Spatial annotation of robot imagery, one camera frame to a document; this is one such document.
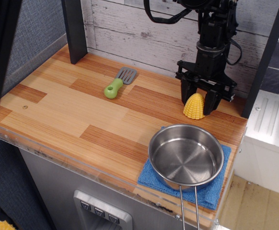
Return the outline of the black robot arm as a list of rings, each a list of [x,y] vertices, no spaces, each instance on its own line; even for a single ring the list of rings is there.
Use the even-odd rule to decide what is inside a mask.
[[[225,69],[232,65],[228,60],[230,46],[240,48],[232,37],[236,35],[235,0],[182,0],[188,9],[198,13],[197,57],[194,63],[178,61],[176,78],[181,81],[181,99],[188,99],[202,89],[206,92],[204,115],[216,110],[221,100],[231,102],[236,82],[229,78]]]

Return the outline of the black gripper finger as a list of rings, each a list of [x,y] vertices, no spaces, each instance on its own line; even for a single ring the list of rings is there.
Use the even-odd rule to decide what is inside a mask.
[[[185,105],[190,96],[197,92],[197,82],[194,78],[182,78],[181,79],[181,99]]]
[[[210,113],[217,109],[220,101],[222,100],[222,94],[220,92],[210,90],[205,96],[205,104],[203,115],[210,115]]]

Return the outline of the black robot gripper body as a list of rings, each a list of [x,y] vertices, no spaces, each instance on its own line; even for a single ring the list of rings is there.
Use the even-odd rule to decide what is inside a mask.
[[[194,78],[197,89],[206,92],[214,90],[222,94],[222,99],[231,102],[234,99],[234,88],[237,83],[225,73],[226,65],[236,65],[228,60],[231,42],[220,47],[206,47],[197,42],[197,57],[194,63],[178,61],[176,78]]]

